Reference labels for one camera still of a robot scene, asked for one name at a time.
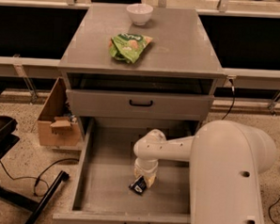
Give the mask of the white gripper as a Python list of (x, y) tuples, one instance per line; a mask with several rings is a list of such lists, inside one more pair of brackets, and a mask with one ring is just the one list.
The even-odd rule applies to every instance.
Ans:
[(144, 176), (147, 189), (151, 188), (155, 182), (158, 170), (157, 160), (146, 160), (136, 158), (134, 162), (134, 179), (137, 181), (140, 177)]

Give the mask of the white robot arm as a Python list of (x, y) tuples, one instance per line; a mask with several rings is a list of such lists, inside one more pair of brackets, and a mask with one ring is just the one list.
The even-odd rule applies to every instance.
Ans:
[(259, 174), (276, 159), (272, 137), (230, 120), (205, 124), (194, 136), (168, 140), (158, 129), (133, 146), (135, 173), (153, 184), (158, 161), (190, 166), (191, 224), (265, 224)]

